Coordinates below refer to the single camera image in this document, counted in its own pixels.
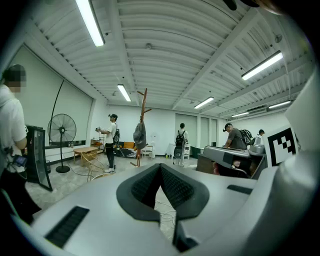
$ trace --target gray floor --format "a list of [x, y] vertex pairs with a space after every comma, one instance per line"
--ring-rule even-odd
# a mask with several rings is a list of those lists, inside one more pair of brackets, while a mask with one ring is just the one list
[[[108, 159], [106, 155], [99, 154], [98, 159], [106, 166], [108, 164]], [[130, 162], [136, 162], [137, 160], [132, 158], [122, 158], [115, 157], [116, 163], [116, 173], [120, 173], [125, 171], [128, 168], [132, 168]], [[164, 157], [156, 157], [156, 158], [142, 158], [140, 165], [149, 165], [152, 163], [172, 163], [172, 160]], [[45, 209], [49, 208], [54, 203], [58, 202], [62, 198], [66, 197], [70, 193], [72, 193], [75, 189], [80, 187], [81, 185], [87, 182], [88, 168], [81, 166], [81, 161], [78, 158], [75, 163], [73, 160], [68, 161], [68, 164], [77, 174], [85, 175], [77, 175], [72, 170], [67, 173], [58, 173], [56, 172], [56, 167], [60, 164], [51, 165], [51, 173], [49, 174], [50, 182], [53, 188], [53, 192], [49, 192], [44, 188], [40, 187], [35, 183], [26, 183], [26, 189], [29, 192], [32, 199], [35, 203], [42, 208], [42, 211], [37, 212], [34, 217], [37, 218]], [[185, 168], [191, 165], [196, 165], [197, 159], [190, 158], [189, 160], [185, 160]], [[102, 171], [97, 171], [93, 173], [93, 176], [102, 174]], [[169, 239], [173, 239], [174, 233], [174, 218], [176, 212], [170, 205], [166, 195], [160, 188], [156, 194], [156, 202], [155, 202], [155, 210], [161, 213], [161, 225], [160, 229], [164, 233], [164, 235]]]

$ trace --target sneaker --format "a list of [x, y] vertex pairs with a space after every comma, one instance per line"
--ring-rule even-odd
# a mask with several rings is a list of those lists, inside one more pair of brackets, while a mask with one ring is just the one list
[[109, 169], [104, 170], [105, 173], [113, 173], [114, 171], [115, 171], [114, 168], [109, 168]]

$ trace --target ceiling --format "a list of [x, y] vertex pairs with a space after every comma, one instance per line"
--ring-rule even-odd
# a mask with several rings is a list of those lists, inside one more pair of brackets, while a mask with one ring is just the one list
[[[46, 59], [63, 58], [72, 76], [111, 105], [140, 106], [137, 91], [147, 88], [148, 107], [228, 119], [296, 98], [311, 75], [312, 56], [294, 24], [240, 1], [236, 11], [222, 0], [92, 4], [103, 46], [95, 47], [75, 0], [43, 1], [26, 32], [51, 48]], [[282, 36], [278, 43], [276, 35]], [[30, 40], [26, 44], [41, 57]], [[278, 50], [283, 60], [246, 81], [241, 78]], [[125, 101], [117, 84], [124, 84], [131, 102]], [[211, 104], [194, 109], [210, 96]]]

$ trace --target standing fan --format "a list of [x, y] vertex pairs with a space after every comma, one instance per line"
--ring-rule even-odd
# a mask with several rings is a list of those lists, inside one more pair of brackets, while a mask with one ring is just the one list
[[48, 124], [49, 141], [53, 143], [60, 142], [61, 166], [55, 170], [57, 173], [67, 173], [69, 166], [64, 166], [62, 161], [62, 142], [72, 142], [76, 136], [77, 127], [75, 121], [67, 114], [57, 114]]

